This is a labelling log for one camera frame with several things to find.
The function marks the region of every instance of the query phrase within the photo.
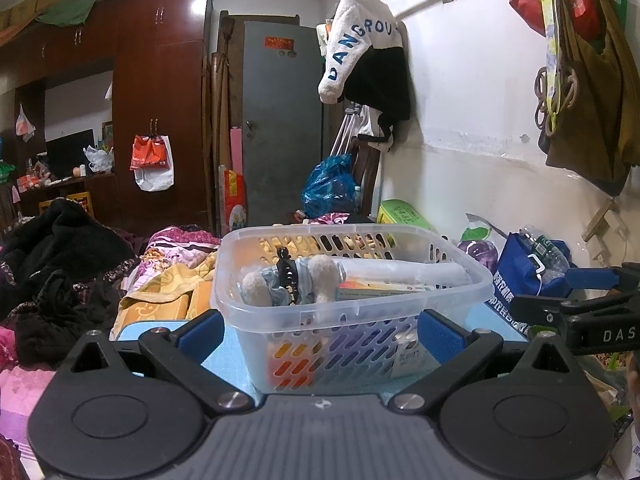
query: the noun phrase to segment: white logo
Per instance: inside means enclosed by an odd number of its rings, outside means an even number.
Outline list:
[[[314,406],[319,410],[326,410],[331,407],[331,401],[326,399],[318,400],[318,402],[314,403]]]

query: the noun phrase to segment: metal screw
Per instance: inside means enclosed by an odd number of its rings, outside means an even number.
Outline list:
[[[226,410],[240,410],[249,402],[249,396],[242,392],[227,392],[218,397],[218,404]]]
[[[413,411],[424,406],[424,399],[418,394],[402,394],[394,397],[394,404],[399,410]]]

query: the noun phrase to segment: plastic bottle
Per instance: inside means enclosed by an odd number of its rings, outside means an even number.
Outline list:
[[[564,254],[545,234],[532,225],[525,225],[520,229],[520,239],[545,265],[546,270],[542,273],[542,283],[549,283],[551,280],[564,276],[569,270],[569,262]]]

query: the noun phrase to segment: brown bag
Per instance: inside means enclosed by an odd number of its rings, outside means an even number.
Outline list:
[[[575,70],[572,104],[548,124],[548,166],[573,170],[589,180],[617,182],[640,164],[640,77],[612,0],[598,0],[606,26],[598,53],[578,35],[570,0],[559,2],[561,71]]]

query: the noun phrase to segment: white plastic bag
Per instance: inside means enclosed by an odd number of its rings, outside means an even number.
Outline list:
[[[84,156],[89,161],[89,168],[91,168],[91,171],[94,173],[111,171],[113,167],[113,148],[107,153],[93,146],[87,146],[84,149]]]
[[[18,137],[22,137],[24,142],[27,142],[27,140],[35,135],[35,131],[36,127],[29,122],[27,116],[24,114],[22,105],[20,105],[20,115],[18,115],[18,120],[15,121],[15,134]]]
[[[141,168],[134,170],[136,184],[142,191],[164,191],[174,184],[174,158],[171,154],[169,137],[162,136],[166,146],[167,166],[165,168]]]

